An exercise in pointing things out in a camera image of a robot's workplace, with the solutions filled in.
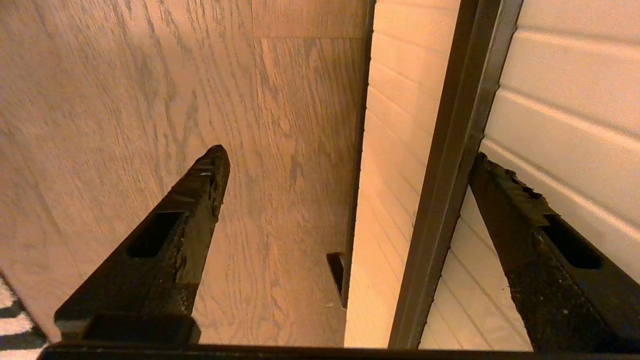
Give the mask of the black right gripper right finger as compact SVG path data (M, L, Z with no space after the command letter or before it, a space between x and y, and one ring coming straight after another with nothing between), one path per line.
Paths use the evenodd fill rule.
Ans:
M482 152L469 185L535 351L639 352L640 287L631 276Z

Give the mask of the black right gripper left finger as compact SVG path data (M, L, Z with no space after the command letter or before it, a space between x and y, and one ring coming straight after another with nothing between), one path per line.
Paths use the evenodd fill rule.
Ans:
M192 316L230 176L208 148L54 313L64 342L195 344Z

